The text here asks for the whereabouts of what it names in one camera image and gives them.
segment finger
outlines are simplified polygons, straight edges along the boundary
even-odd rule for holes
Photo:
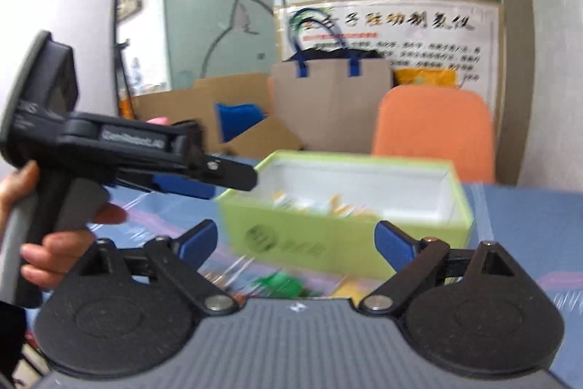
[[[37,182],[39,166],[36,162],[28,162],[25,168],[11,173],[0,182],[0,230],[4,229],[14,203],[30,194]]]
[[[63,277],[65,277],[65,274],[44,271],[29,264],[22,266],[20,273],[26,280],[43,289],[54,289]]]
[[[93,219],[93,223],[100,223],[101,225],[118,225],[119,223],[123,223],[127,217],[128,214],[123,208],[113,205],[112,203],[107,203],[97,212]]]
[[[94,241],[95,236],[88,230],[61,231],[46,235],[43,247],[52,254],[80,258]]]
[[[73,256],[53,254],[48,249],[36,244],[23,244],[20,255],[29,264],[49,272],[69,272],[78,258]]]

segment orange chair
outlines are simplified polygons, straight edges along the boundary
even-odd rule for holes
[[[461,181],[493,183],[490,111],[470,91],[398,86],[381,102],[372,155],[451,160]]]

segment table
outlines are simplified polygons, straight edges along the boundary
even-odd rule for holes
[[[583,389],[583,195],[503,186],[464,186],[474,210],[469,247],[496,240],[546,290],[561,310],[566,337],[553,372]],[[196,198],[112,190],[113,201],[129,211],[129,221],[101,226],[96,234],[119,247],[143,244],[156,234],[179,236],[203,219],[214,220],[224,236],[218,206]]]

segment green object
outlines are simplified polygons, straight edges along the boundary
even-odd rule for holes
[[[252,192],[216,198],[234,252],[281,267],[386,279],[393,269],[374,246],[374,216],[275,208],[273,195],[328,203],[333,195],[383,216],[415,239],[464,248],[473,215],[450,162],[280,151],[256,167]]]
[[[269,293],[269,296],[275,299],[296,299],[305,297],[309,293],[304,289],[301,280],[281,271],[269,277],[257,279],[256,283],[260,284]]]

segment white wall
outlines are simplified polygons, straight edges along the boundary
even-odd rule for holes
[[[520,185],[583,191],[583,0],[533,2],[535,93]]]
[[[140,62],[145,85],[169,84],[163,0],[142,0],[142,10],[118,24],[118,42],[129,39],[124,65],[131,75],[134,58]]]

